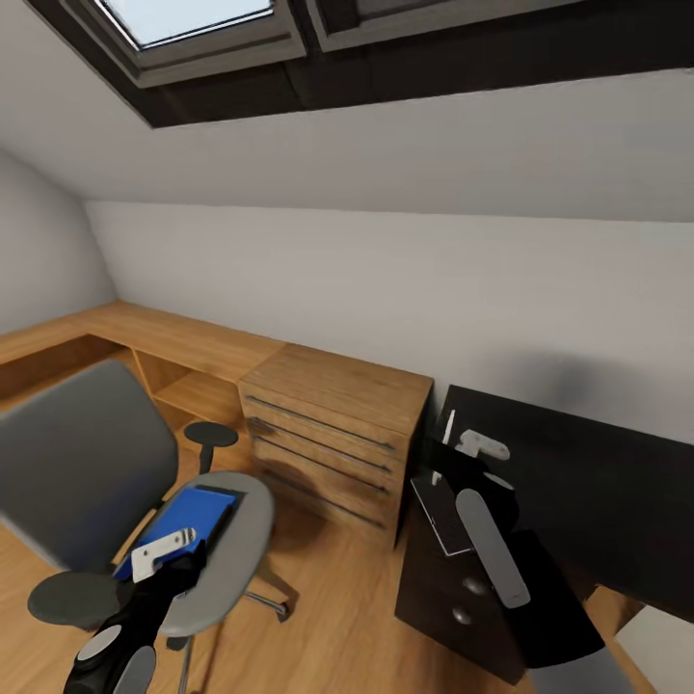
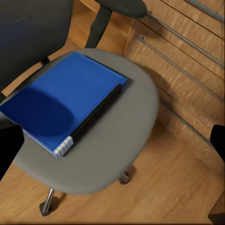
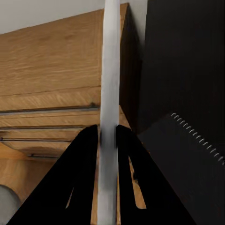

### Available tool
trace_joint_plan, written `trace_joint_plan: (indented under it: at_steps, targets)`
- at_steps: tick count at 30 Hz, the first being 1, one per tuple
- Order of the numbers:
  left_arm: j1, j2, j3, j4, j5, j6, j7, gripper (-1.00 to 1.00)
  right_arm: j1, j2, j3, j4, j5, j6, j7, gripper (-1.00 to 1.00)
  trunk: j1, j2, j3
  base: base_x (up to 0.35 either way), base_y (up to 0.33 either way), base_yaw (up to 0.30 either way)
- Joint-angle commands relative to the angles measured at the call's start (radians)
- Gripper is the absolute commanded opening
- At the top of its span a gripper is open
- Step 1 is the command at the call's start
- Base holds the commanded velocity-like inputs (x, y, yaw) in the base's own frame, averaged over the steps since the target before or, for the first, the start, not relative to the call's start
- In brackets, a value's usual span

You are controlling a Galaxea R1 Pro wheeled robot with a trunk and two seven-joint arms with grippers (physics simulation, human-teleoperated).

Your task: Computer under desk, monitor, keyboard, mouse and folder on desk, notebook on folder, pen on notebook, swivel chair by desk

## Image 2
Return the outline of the swivel chair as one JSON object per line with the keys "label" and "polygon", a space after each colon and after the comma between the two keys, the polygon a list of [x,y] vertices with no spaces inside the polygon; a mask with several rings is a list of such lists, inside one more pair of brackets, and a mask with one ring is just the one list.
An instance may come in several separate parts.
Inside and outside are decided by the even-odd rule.
{"label": "swivel chair", "polygon": [[[73,52],[80,53],[127,78],[126,87],[62,155],[56,158],[23,131],[24,143],[12,161],[33,179],[50,188],[39,208],[53,211],[55,190],[68,194],[100,191],[117,179],[129,183],[126,170],[146,145],[158,116],[159,94],[152,77],[131,60],[98,49],[115,11],[140,19],[147,7],[142,0],[94,0],[101,5],[85,48],[50,61],[68,38],[75,0],[0,0],[0,105],[47,73]],[[26,70],[41,63],[7,97],[2,91]],[[13,127],[0,113],[0,130]]]}

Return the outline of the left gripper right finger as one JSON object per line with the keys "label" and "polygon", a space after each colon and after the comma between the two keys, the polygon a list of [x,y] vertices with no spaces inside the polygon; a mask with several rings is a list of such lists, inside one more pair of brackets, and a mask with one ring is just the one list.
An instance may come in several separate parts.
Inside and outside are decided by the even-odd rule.
{"label": "left gripper right finger", "polygon": [[211,132],[210,141],[225,162],[225,127],[221,125],[214,125]]}

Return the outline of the folder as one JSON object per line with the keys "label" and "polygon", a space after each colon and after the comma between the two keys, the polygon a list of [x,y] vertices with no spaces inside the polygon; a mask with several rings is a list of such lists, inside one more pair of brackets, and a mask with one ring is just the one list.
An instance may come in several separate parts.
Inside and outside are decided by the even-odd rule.
{"label": "folder", "polygon": [[73,52],[0,105],[0,113],[60,159],[126,84],[127,78]]}

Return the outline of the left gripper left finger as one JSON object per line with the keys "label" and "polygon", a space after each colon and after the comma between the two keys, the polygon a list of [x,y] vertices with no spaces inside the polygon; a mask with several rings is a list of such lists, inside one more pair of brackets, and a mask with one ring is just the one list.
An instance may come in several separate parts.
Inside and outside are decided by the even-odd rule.
{"label": "left gripper left finger", "polygon": [[0,130],[0,181],[24,143],[21,125]]}

